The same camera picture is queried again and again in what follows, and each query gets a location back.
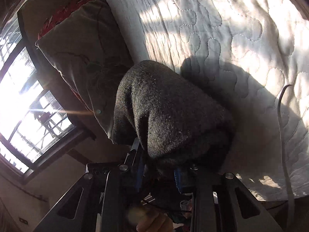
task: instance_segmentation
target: bed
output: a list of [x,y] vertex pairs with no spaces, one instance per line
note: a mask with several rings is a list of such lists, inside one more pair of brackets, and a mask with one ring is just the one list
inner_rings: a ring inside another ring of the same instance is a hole
[[309,193],[309,22],[290,0],[107,0],[134,63],[155,60],[238,121],[222,172],[259,200],[286,199],[277,120],[296,197]]

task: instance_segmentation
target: pillowcase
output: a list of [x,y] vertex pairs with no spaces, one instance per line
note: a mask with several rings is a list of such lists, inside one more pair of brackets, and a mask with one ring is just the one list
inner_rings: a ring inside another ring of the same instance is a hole
[[37,44],[110,138],[117,89],[133,62],[106,0],[81,6]]

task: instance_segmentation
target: quilted mattress cover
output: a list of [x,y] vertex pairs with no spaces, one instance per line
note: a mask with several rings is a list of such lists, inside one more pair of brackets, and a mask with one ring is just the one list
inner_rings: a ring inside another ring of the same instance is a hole
[[286,199],[287,166],[309,193],[309,22],[289,0],[107,0],[135,63],[161,62],[217,98],[238,120],[222,172],[259,200]]

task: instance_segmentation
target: gray fabric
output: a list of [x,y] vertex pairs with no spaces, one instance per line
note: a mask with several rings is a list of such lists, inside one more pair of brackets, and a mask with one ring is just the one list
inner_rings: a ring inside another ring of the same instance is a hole
[[111,139],[129,145],[138,136],[150,158],[165,165],[206,154],[203,162],[218,170],[233,126],[231,114],[201,89],[161,63],[142,61],[120,82]]
[[133,64],[106,0],[81,6],[38,46],[110,137],[117,88]]

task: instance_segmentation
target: black cable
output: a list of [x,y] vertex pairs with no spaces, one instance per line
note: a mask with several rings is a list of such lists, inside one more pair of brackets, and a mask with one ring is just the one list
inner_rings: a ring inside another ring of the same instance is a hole
[[282,92],[279,96],[279,102],[278,102],[278,108],[277,108],[277,114],[278,114],[278,124],[279,124],[279,135],[280,135],[280,146],[281,146],[281,164],[282,164],[282,169],[285,177],[285,184],[286,184],[286,193],[288,195],[288,217],[286,221],[286,227],[288,228],[293,220],[294,220],[294,209],[295,209],[295,202],[294,202],[294,194],[292,190],[292,184],[291,180],[289,178],[289,173],[286,167],[286,161],[285,161],[285,142],[282,138],[282,133],[283,133],[283,126],[282,126],[282,118],[281,118],[281,100],[284,95],[285,90],[292,85],[286,85],[283,87]]
[[274,209],[274,208],[279,208],[279,207],[281,207],[281,206],[283,206],[284,204],[286,204],[288,201],[285,201],[285,202],[283,202],[283,203],[281,203],[281,204],[279,204],[279,205],[277,205],[277,206],[273,206],[273,207],[271,207],[271,208],[266,208],[266,210],[271,210],[271,209]]
[[171,213],[192,213],[192,211],[189,211],[189,210],[173,210],[173,209],[169,209],[169,208],[162,208],[160,206],[157,206],[155,204],[152,204],[150,203],[149,201],[146,201],[143,199],[143,202],[146,202],[147,204],[155,207],[155,208],[158,208],[158,209],[161,209],[161,210],[164,210],[164,211],[167,211],[167,212],[171,212]]
[[24,192],[25,194],[27,194],[27,195],[29,195],[29,196],[35,198],[35,199],[38,199],[38,200],[40,200],[40,201],[48,202],[47,200],[43,199],[41,196],[36,196],[36,195],[34,195],[34,194],[31,194],[31,193],[29,193],[28,191],[24,190],[23,188],[17,186],[15,183],[13,183],[13,182],[10,181],[8,178],[6,178],[2,173],[0,173],[0,176],[1,176],[2,178],[4,178],[7,182],[9,182],[11,185],[13,185],[14,187],[16,187],[17,189],[19,189],[19,190],[21,190],[22,192]]

